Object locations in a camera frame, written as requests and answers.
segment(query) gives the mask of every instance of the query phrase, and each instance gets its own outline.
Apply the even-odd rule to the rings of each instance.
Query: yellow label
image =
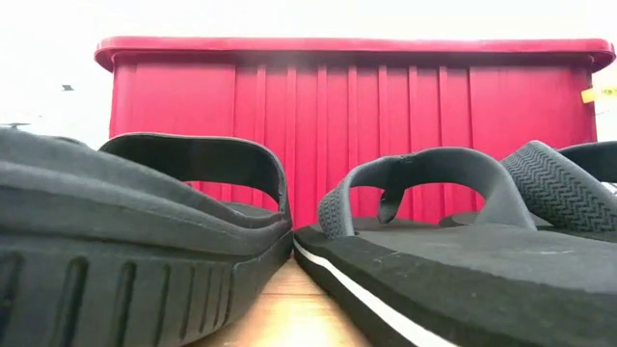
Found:
[[[617,97],[617,86],[604,88],[591,88],[580,92],[583,103],[593,102],[601,97]]]

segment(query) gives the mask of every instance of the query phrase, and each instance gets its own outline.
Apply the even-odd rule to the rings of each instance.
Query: white stripe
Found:
[[[296,249],[310,262],[328,270],[350,293],[355,295],[361,302],[377,314],[386,324],[391,326],[403,337],[407,338],[417,347],[456,347],[455,344],[433,334],[414,323],[411,319],[400,314],[392,307],[381,301],[378,297],[362,288],[352,279],[336,269],[328,259],[310,253],[305,250],[296,240],[293,240]]]

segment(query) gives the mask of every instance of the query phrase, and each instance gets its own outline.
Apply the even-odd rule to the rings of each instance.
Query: white background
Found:
[[[112,76],[93,55],[109,36],[617,40],[617,13],[603,1],[0,0],[0,122],[99,147]],[[617,67],[594,79],[617,85]],[[600,139],[617,140],[617,102],[598,102],[597,113]]]

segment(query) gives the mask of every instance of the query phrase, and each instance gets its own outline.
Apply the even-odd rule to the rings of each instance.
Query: black flip-flop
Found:
[[[542,230],[617,242],[617,198],[601,182],[617,182],[617,142],[559,151],[532,141],[502,161]],[[476,214],[442,219],[442,226],[470,224]]]
[[[462,227],[393,220],[405,189],[429,182],[469,186],[485,207]],[[356,186],[385,190],[381,222],[352,219]],[[294,249],[376,346],[617,345],[617,245],[538,231],[505,168],[471,149],[357,167]]]
[[[291,252],[282,166],[260,145],[135,134],[95,151],[0,130],[0,148],[0,346],[185,344],[242,315]]]

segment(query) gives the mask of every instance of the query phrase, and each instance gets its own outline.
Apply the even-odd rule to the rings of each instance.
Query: ribbed plastic side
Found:
[[[595,140],[583,67],[416,66],[303,61],[230,64],[180,56],[119,56],[111,134],[160,131],[226,135],[265,144],[281,158],[296,227],[350,169],[428,147],[474,147],[501,159],[529,140],[554,147]],[[217,199],[274,208],[248,188],[195,183]],[[352,193],[358,216],[375,216],[379,192]],[[399,217],[436,222],[476,209],[465,187],[410,190]]]

